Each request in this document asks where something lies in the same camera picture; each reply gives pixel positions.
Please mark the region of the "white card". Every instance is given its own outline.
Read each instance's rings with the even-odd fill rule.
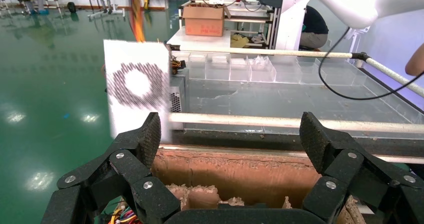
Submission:
[[[158,42],[103,43],[111,136],[140,128],[158,112],[161,142],[170,142],[168,49]]]

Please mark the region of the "cardboard box with label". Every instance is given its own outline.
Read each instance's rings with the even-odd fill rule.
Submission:
[[[182,13],[182,18],[185,20],[185,34],[222,37],[224,33],[224,13],[228,18],[231,18],[226,7],[185,6]]]

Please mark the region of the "table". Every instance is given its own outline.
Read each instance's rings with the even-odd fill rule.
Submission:
[[[230,30],[225,29],[222,36],[186,35],[186,27],[182,26],[167,43],[182,47],[208,46],[211,48],[230,48],[230,42]]]

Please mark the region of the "white metal rod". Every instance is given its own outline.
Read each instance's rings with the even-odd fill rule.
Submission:
[[[247,9],[228,9],[228,11],[230,12],[251,12],[250,10]],[[264,9],[259,9],[259,10],[255,10],[255,13],[266,13],[268,10],[264,10]]]
[[[265,41],[265,43],[266,43],[266,44],[268,44],[268,42],[267,42],[267,38],[265,38],[265,35],[264,35],[264,33],[263,33],[263,32],[261,33],[261,36],[262,36],[263,40]]]
[[[260,127],[296,128],[296,129],[298,129],[301,125],[300,118],[218,115],[218,114],[182,113],[182,112],[170,113],[169,121],[176,122],[176,123],[242,125],[242,126],[260,126]],[[326,128],[335,129],[339,131],[424,134],[423,124],[404,124],[404,123],[351,121],[351,120],[319,120],[319,121]]]
[[[210,46],[180,46],[181,52],[209,52],[209,53],[237,53],[253,55],[280,55],[280,56],[299,56],[323,58],[327,52],[323,51],[302,51],[302,50],[271,50],[271,49],[247,49],[247,48],[228,48],[228,47],[210,47]],[[351,53],[331,52],[328,58],[352,58]]]
[[[234,23],[266,23],[266,20],[250,20],[250,19],[224,19],[227,22],[234,22]]]
[[[379,63],[378,61],[372,59],[372,58],[367,58],[365,60],[366,63],[370,64],[371,66],[377,68],[380,72],[386,74],[387,76],[391,77],[393,80],[397,81],[398,83],[405,85],[406,83],[409,82],[408,79],[406,79],[405,77],[399,75],[398,73],[392,71],[391,69],[387,68],[386,66],[384,66],[383,64]],[[413,91],[414,93],[420,95],[421,97],[424,98],[424,88],[420,87],[419,85],[415,84],[415,83],[411,83],[409,84],[406,88],[408,88],[409,90]]]
[[[183,27],[183,20],[180,19],[181,17],[181,9],[178,9],[178,22],[179,22],[179,28],[181,29]]]
[[[229,30],[232,33],[249,33],[249,34],[258,34],[257,31],[247,31],[247,30]]]
[[[209,1],[208,0],[205,0],[205,1],[203,1],[203,0],[196,0],[195,2],[196,3],[207,3],[207,4],[209,4]],[[233,2],[232,1],[224,1],[223,3],[224,4],[232,4]]]

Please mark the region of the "green floor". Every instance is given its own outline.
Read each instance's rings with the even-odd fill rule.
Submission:
[[[177,3],[146,13],[146,39],[178,30]],[[134,41],[128,19],[0,18],[0,214],[39,223],[56,181],[111,143],[103,39]]]

